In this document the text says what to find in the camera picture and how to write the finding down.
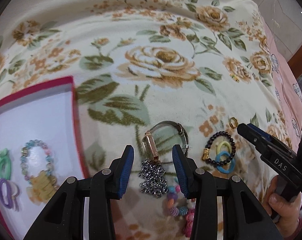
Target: pink sleeve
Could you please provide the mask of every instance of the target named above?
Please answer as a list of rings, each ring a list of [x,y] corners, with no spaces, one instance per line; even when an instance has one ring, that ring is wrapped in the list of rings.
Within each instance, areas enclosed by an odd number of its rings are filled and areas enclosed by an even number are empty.
[[[291,236],[284,238],[284,240],[294,240],[298,235],[298,233],[300,232],[301,228],[302,228],[302,218],[299,217],[299,223],[296,231]]]

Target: hand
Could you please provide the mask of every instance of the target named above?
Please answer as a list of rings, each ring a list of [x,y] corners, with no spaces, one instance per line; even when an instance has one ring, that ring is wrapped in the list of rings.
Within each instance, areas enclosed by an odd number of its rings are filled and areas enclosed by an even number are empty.
[[[271,180],[262,206],[269,216],[271,216],[272,209],[281,216],[279,222],[276,223],[276,226],[283,237],[289,237],[296,231],[298,226],[301,193],[299,193],[294,202],[290,203],[283,197],[274,193],[277,188],[277,182],[278,175]]]

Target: yellow ring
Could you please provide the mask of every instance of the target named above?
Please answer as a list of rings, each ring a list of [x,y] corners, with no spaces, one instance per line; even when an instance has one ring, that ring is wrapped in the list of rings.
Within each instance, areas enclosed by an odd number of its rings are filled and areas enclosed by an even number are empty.
[[[237,128],[237,127],[238,127],[238,120],[237,120],[235,117],[231,117],[231,118],[229,119],[229,125],[230,125],[230,127],[231,127],[232,129]]]
[[[232,152],[231,144],[230,144],[229,142],[227,142],[227,141],[223,141],[223,142],[219,143],[219,145],[217,146],[217,150],[216,150],[216,154],[217,154],[217,155],[221,152],[221,147],[222,147],[223,145],[225,145],[225,146],[228,147],[229,153]]]

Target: human thumb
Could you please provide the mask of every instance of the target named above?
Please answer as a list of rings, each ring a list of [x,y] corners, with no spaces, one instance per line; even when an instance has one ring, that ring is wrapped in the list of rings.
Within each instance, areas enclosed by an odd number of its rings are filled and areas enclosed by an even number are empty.
[[[292,208],[290,203],[278,194],[272,194],[270,196],[269,205],[281,217],[291,216]]]

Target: floral bedsheet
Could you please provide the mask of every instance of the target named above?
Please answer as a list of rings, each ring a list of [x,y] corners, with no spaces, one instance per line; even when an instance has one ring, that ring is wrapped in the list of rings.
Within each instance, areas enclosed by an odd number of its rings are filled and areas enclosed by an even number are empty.
[[[112,202],[118,240],[185,238],[185,220],[168,216],[167,198],[139,189],[142,137],[163,120],[187,130],[189,157],[198,167],[224,178],[237,174],[262,201],[275,172],[228,120],[253,123],[291,146],[271,71],[251,0],[12,0],[0,17],[0,99],[72,75],[90,173],[133,145],[127,192]],[[221,130],[237,147],[228,175],[202,160],[208,138]],[[155,134],[161,160],[171,160],[180,140],[174,129]],[[172,185],[174,167],[164,168]],[[185,201],[179,195],[179,203]],[[220,199],[218,205],[222,239]]]

